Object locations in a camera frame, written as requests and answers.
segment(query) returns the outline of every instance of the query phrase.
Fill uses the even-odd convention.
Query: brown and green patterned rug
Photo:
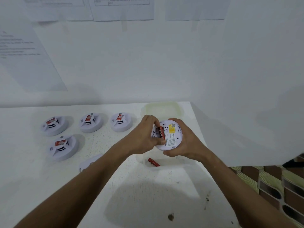
[[[304,162],[304,154],[292,161]],[[294,224],[304,228],[304,167],[237,166],[230,169]]]

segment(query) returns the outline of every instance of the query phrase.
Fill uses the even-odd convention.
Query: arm
[[[164,144],[161,138],[151,138],[154,116],[145,115],[139,125],[108,152],[47,198],[15,228],[77,227],[86,212],[117,168],[132,154],[145,153],[155,145]]]
[[[296,227],[286,216],[253,191],[212,151],[204,146],[182,120],[175,118],[171,120],[176,121],[181,127],[183,139],[177,148],[164,151],[164,154],[170,157],[182,155],[201,162],[234,209],[243,228]]]

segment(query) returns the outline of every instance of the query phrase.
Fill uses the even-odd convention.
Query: white smoke detector
[[[160,125],[160,127],[153,127],[151,136],[163,138],[167,142],[165,145],[158,145],[156,147],[160,150],[170,150],[179,146],[183,139],[180,126],[172,120],[163,120],[160,122]]]
[[[46,136],[55,136],[66,130],[69,122],[63,116],[51,117],[46,122],[44,122],[40,129]]]
[[[79,172],[82,172],[84,169],[88,168],[89,165],[97,161],[103,154],[98,154],[94,157],[89,158],[88,160],[85,160],[79,164]]]
[[[79,127],[83,133],[92,133],[100,129],[102,124],[103,120],[99,114],[90,113],[80,119]]]
[[[51,143],[47,152],[52,159],[63,161],[72,157],[78,150],[79,142],[74,135],[61,136]]]
[[[132,118],[128,113],[114,114],[111,118],[111,128],[115,132],[124,132],[132,126]]]

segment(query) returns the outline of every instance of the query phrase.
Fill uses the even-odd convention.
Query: white paper sheet
[[[89,0],[94,21],[153,20],[154,0]]]
[[[25,14],[32,22],[92,21],[88,0],[23,0]]]
[[[27,91],[66,91],[29,22],[0,21],[0,64]]]
[[[166,0],[166,21],[222,20],[231,0]]]

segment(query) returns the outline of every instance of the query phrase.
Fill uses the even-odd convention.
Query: person's right hand
[[[176,118],[170,118],[169,120],[173,120],[178,123],[183,133],[183,139],[180,145],[175,149],[164,151],[164,155],[169,157],[182,155],[201,162],[204,152],[208,150],[207,147],[203,145],[199,138],[182,120]]]

